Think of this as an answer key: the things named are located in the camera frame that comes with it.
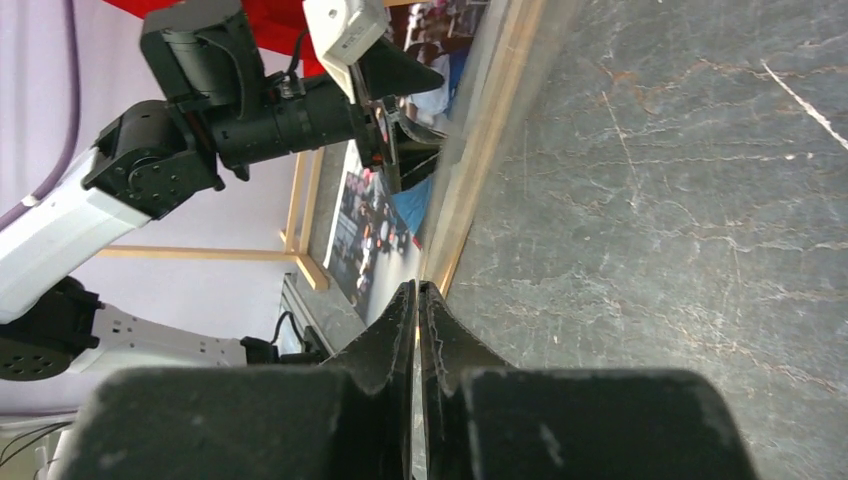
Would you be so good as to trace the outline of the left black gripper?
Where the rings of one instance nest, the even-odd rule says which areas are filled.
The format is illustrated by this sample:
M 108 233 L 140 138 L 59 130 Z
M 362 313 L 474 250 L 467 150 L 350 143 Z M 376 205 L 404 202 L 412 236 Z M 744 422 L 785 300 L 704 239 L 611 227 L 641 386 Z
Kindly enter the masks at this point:
M 412 120 L 396 96 L 441 88 L 444 77 L 386 38 L 366 50 L 360 71 L 369 96 L 380 99 L 364 108 L 365 130 L 355 138 L 360 164 L 379 173 L 389 193 L 411 190 L 435 172 L 444 134 Z

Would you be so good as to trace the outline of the clear acrylic sheet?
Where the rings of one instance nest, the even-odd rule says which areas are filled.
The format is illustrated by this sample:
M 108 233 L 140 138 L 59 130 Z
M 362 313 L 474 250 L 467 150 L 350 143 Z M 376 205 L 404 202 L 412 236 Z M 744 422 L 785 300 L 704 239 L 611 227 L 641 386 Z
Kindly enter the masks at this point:
M 459 479 L 466 460 L 454 418 L 453 365 L 497 365 L 501 358 L 456 319 L 447 296 L 485 189 L 544 76 L 583 7 L 581 1 L 492 1 L 477 28 L 435 173 L 417 286 L 417 353 L 424 469 Z

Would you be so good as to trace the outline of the printed colour photo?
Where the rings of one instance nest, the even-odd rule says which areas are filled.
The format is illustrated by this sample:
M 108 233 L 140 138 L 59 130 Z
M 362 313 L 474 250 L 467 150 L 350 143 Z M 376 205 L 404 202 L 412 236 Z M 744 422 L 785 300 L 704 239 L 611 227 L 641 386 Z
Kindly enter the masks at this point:
M 383 38 L 444 77 L 441 88 L 396 96 L 412 120 L 443 133 L 444 143 L 443 123 L 490 2 L 423 1 L 385 10 Z M 365 324 L 377 319 L 399 283 L 417 274 L 435 172 L 391 194 L 379 173 L 361 166 L 357 144 L 346 145 L 324 266 Z

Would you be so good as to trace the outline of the wooden picture frame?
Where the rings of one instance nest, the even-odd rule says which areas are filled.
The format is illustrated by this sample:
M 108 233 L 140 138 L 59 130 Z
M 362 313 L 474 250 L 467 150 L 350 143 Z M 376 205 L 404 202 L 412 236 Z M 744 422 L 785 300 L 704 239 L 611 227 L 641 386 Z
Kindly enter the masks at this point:
M 492 1 L 461 80 L 434 176 L 417 279 L 446 297 L 553 1 Z

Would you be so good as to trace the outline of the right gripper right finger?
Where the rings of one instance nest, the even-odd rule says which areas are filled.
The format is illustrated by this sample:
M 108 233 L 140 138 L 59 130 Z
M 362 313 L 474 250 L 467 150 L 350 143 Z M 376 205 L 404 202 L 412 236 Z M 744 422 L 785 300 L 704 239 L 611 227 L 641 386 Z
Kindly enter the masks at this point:
M 753 479 L 723 397 L 672 368 L 521 369 L 418 292 L 432 479 Z

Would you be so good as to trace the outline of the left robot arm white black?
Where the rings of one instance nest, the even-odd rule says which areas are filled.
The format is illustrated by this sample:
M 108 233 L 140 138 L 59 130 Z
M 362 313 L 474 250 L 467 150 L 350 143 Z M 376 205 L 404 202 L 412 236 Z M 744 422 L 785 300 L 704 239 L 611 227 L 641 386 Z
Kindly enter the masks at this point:
M 273 341 L 204 336 L 127 314 L 72 272 L 194 194 L 249 179 L 253 164 L 353 141 L 402 189 L 377 109 L 448 78 L 392 43 L 378 1 L 307 1 L 323 73 L 267 74 L 240 1 L 179 1 L 148 13 L 140 49 L 161 91 L 105 127 L 49 194 L 1 230 L 1 376 L 31 382 L 139 365 L 306 364 Z

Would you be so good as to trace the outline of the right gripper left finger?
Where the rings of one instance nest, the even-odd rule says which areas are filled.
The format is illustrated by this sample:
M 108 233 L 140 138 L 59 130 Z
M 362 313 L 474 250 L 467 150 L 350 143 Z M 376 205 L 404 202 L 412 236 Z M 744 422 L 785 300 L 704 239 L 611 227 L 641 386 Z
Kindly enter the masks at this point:
M 407 479 L 417 285 L 312 366 L 130 369 L 82 408 L 62 479 Z

